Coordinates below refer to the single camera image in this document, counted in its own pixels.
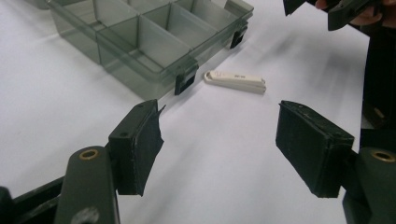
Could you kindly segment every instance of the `white surface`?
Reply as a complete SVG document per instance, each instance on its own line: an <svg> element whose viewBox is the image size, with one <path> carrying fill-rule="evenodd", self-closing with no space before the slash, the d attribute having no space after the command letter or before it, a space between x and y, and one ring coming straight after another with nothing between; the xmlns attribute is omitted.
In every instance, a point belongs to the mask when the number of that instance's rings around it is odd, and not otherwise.
<svg viewBox="0 0 396 224"><path fill-rule="evenodd" d="M344 192L317 199L276 148L278 104L308 105L359 138L368 38L327 32L326 14L309 5L285 17L280 0L247 1L244 42L199 74L262 76L266 93L201 81L163 97L165 143L145 196L119 197L121 223L346 223ZM64 175L73 152L103 146L141 102L31 2L0 2L0 184L14 197Z"/></svg>

